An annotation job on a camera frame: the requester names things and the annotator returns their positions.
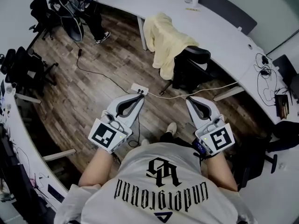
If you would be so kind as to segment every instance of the yellow cloth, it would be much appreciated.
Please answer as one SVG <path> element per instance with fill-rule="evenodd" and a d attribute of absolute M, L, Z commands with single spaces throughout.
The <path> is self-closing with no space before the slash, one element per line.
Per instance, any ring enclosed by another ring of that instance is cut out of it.
<path fill-rule="evenodd" d="M 193 38 L 178 32 L 164 13 L 146 18 L 143 32 L 149 50 L 155 51 L 153 67 L 161 69 L 160 76 L 165 80 L 173 77 L 174 57 L 187 46 L 199 45 Z"/>

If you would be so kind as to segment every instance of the sneaker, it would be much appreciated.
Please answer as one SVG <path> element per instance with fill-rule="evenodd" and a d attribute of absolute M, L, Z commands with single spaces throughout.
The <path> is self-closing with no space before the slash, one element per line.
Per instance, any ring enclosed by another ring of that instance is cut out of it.
<path fill-rule="evenodd" d="M 172 135 L 174 135 L 177 131 L 177 124 L 175 122 L 172 122 L 170 125 L 168 125 L 166 132 L 170 132 Z"/>
<path fill-rule="evenodd" d="M 105 35 L 104 35 L 104 38 L 102 40 L 96 41 L 97 44 L 101 44 L 103 41 L 105 41 L 110 36 L 111 33 L 110 32 L 105 32 L 104 34 Z"/>
<path fill-rule="evenodd" d="M 149 140 L 147 140 L 147 139 L 142 140 L 141 146 L 147 146 L 147 145 L 150 145 Z"/>

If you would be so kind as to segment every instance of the printed graphic logo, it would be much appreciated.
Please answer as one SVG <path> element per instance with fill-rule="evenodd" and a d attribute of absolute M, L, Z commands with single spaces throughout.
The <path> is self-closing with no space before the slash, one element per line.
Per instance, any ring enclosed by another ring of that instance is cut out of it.
<path fill-rule="evenodd" d="M 94 132 L 92 139 L 104 147 L 109 147 L 116 132 L 104 124 L 100 124 L 96 132 Z"/>
<path fill-rule="evenodd" d="M 184 215 L 192 207 L 193 210 L 197 209 L 195 205 L 200 205 L 208 198 L 206 182 L 173 192 L 166 192 L 162 189 L 157 193 L 118 179 L 114 193 L 115 200 L 152 212 L 163 223 L 169 220 L 174 210 L 175 214 L 180 212 Z"/>
<path fill-rule="evenodd" d="M 157 170 L 155 170 L 155 161 L 163 162 L 162 165 L 157 167 Z M 173 164 L 170 164 L 169 161 L 161 158 L 155 158 L 151 161 L 149 161 L 149 169 L 147 170 L 150 174 L 146 174 L 147 177 L 152 177 L 156 179 L 156 185 L 158 187 L 162 187 L 165 184 L 162 183 L 162 178 L 168 177 L 171 175 L 172 177 L 172 183 L 174 186 L 178 186 L 181 184 L 181 182 L 178 181 L 177 177 L 177 166 L 174 166 Z"/>
<path fill-rule="evenodd" d="M 217 150 L 221 149 L 222 147 L 232 142 L 225 128 L 217 130 L 216 132 L 212 133 L 210 136 Z"/>
<path fill-rule="evenodd" d="M 168 212 L 155 212 L 154 213 L 157 218 L 163 223 L 166 223 L 168 219 L 172 216 L 172 211 Z"/>

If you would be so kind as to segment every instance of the white curved desk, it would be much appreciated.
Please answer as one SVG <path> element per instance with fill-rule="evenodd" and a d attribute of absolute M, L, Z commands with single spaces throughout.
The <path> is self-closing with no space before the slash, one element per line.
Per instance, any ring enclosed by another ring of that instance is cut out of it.
<path fill-rule="evenodd" d="M 211 52 L 211 59 L 225 70 L 240 87 L 215 97 L 215 101 L 246 91 L 265 111 L 274 124 L 281 121 L 276 116 L 275 106 L 266 106 L 257 92 L 257 75 L 253 64 L 256 54 L 263 50 L 231 23 L 208 8 L 198 4 L 199 12 L 186 10 L 192 8 L 185 0 L 97 0 L 99 3 L 126 11 L 137 16 L 142 45 L 146 49 L 143 36 L 143 21 L 148 16 L 163 12 L 170 16 L 173 26 L 195 39 L 199 46 Z M 278 78 L 277 88 L 285 87 Z M 293 98 L 288 120 L 299 122 L 299 105 Z"/>
<path fill-rule="evenodd" d="M 0 83 L 3 79 L 5 79 L 5 75 L 0 72 Z M 48 192 L 48 184 L 50 184 L 64 197 L 66 197 L 68 190 L 53 174 L 46 164 L 46 161 L 63 157 L 65 155 L 58 156 L 61 154 L 59 153 L 55 154 L 54 158 L 52 155 L 42 157 L 27 132 L 15 102 L 15 97 L 12 94 L 7 94 L 6 92 L 4 95 L 4 105 L 2 107 L 7 107 L 7 105 L 11 105 L 9 115 L 5 118 L 5 120 L 3 120 L 3 117 L 1 117 L 1 119 L 4 122 L 4 127 L 10 134 L 10 139 L 13 143 L 13 150 L 17 154 L 20 164 L 23 164 L 31 182 L 36 180 L 38 188 L 43 192 L 42 194 L 40 191 L 36 190 L 37 194 L 45 198 L 49 206 L 56 211 L 60 206 L 60 202 Z"/>

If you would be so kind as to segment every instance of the wooden floor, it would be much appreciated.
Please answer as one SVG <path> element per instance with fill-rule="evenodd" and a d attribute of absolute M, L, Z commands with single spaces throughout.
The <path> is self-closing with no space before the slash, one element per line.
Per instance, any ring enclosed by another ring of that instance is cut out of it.
<path fill-rule="evenodd" d="M 135 82 L 158 94 L 167 82 L 159 76 L 158 70 L 152 67 L 154 54 L 142 49 L 136 17 L 108 7 L 103 8 L 102 15 L 102 26 L 111 32 L 111 36 L 101 45 L 97 45 L 85 26 L 84 39 L 79 43 L 83 52 L 78 65 L 109 76 L 126 91 L 129 91 Z M 96 151 L 96 147 L 87 139 L 95 118 L 100 118 L 109 103 L 125 93 L 109 79 L 77 68 L 78 47 L 62 28 L 56 30 L 53 37 L 53 41 L 49 37 L 45 41 L 39 38 L 33 46 L 35 52 L 48 64 L 59 63 L 52 72 L 57 85 L 45 86 L 45 95 L 40 98 L 42 103 L 35 105 L 35 108 L 54 142 L 63 151 L 76 149 L 76 154 L 69 158 L 77 169 L 83 172 Z M 232 81 L 214 80 L 200 88 L 220 87 Z M 212 99 L 225 90 L 227 89 L 204 91 L 197 95 Z M 170 87 L 164 95 L 173 97 L 178 94 L 185 92 Z M 265 135 L 267 126 L 271 124 L 245 92 L 216 104 L 226 121 L 231 124 L 238 142 L 248 135 Z M 147 138 L 151 142 L 157 142 L 168 124 L 173 121 L 178 124 L 177 136 L 188 142 L 195 137 L 195 128 L 183 98 L 165 100 L 147 95 L 139 118 L 140 141 Z M 134 135 L 130 139 L 137 140 L 137 121 L 132 130 Z M 124 144 L 117 150 L 121 160 L 130 149 Z"/>

